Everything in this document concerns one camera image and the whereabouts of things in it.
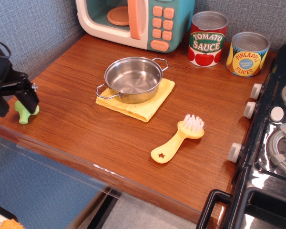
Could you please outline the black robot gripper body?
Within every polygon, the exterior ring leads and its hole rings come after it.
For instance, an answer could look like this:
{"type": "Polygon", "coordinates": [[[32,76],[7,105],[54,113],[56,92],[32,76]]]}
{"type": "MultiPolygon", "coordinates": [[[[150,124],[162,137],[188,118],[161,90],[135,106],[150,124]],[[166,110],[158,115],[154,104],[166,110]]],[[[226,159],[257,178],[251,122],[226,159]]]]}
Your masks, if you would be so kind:
{"type": "Polygon", "coordinates": [[[37,86],[30,82],[26,73],[13,69],[10,57],[10,49],[0,42],[0,96],[20,94],[36,98],[37,86]]]}

